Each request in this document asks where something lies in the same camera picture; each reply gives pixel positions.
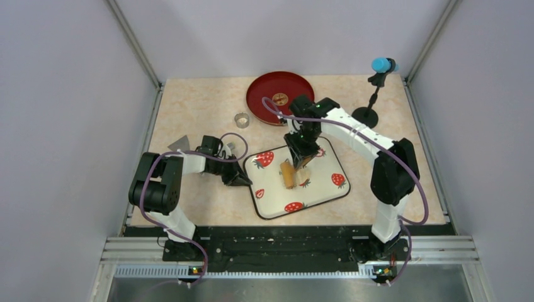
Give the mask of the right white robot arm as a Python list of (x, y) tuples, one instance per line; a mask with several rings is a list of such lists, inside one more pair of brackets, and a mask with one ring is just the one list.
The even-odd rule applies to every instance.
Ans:
[(393, 140), (374, 132), (330, 98), (313, 103), (305, 95), (298, 96), (290, 111), (291, 119), (300, 123), (284, 136), (295, 169), (317, 157), (317, 139), (322, 134), (345, 143), (372, 165), (370, 188), (378, 206), (369, 250), (375, 258), (386, 259), (395, 250), (400, 216), (420, 179), (414, 145), (406, 138)]

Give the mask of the strawberry print rectangular tray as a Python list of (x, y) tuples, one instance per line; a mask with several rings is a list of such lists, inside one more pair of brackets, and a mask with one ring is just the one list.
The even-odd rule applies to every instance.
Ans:
[(249, 187), (257, 215), (272, 220), (347, 196), (351, 189), (348, 177), (330, 141), (317, 139), (318, 155), (305, 167), (311, 171), (307, 187), (285, 189), (279, 175), (285, 159), (292, 162), (287, 146), (273, 148), (246, 157), (244, 172), (253, 184)]

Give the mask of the white dough lump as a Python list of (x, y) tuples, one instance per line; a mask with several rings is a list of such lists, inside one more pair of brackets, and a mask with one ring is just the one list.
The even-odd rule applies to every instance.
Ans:
[(297, 170), (294, 174), (296, 185), (300, 187), (307, 187), (310, 183), (311, 172), (307, 167)]

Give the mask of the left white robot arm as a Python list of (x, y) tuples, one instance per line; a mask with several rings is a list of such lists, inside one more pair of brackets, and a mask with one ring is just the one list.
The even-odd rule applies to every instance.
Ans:
[(250, 186), (239, 166), (239, 158), (221, 138), (205, 135), (194, 150), (142, 154), (128, 191), (128, 202), (142, 211), (149, 222), (161, 227), (178, 244), (178, 252), (194, 260), (202, 252), (202, 243), (194, 238), (196, 225), (179, 207), (182, 178), (188, 174), (220, 176), (226, 186)]

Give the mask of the wooden dough roller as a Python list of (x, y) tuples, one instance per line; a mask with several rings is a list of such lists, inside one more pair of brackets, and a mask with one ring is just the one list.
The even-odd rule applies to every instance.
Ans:
[(297, 170), (299, 169), (294, 169), (293, 164), (289, 159), (285, 159), (281, 162), (279, 175), (281, 176), (283, 187), (285, 189), (293, 189), (298, 186), (294, 180), (294, 174)]

